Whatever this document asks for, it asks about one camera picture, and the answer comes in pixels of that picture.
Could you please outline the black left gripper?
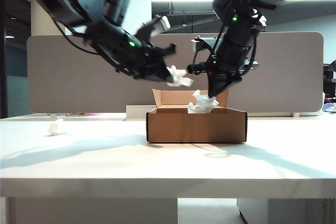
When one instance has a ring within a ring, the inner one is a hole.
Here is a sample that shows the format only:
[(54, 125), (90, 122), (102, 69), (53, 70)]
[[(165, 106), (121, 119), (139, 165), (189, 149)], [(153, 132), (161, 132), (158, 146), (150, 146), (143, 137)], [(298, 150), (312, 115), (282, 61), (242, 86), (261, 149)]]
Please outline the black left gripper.
[(164, 57), (165, 49), (160, 47), (123, 47), (118, 49), (118, 72), (135, 80), (172, 83)]

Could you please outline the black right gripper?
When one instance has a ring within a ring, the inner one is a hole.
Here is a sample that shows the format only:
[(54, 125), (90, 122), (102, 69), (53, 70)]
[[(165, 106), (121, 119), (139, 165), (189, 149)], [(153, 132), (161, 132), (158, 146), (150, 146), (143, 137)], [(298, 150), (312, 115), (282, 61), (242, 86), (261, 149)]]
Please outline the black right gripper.
[(259, 63), (254, 60), (252, 63), (246, 58), (241, 66), (220, 65), (217, 58), (209, 57), (208, 96), (215, 97), (223, 91), (241, 82), (241, 76), (246, 75), (250, 70), (256, 69)]

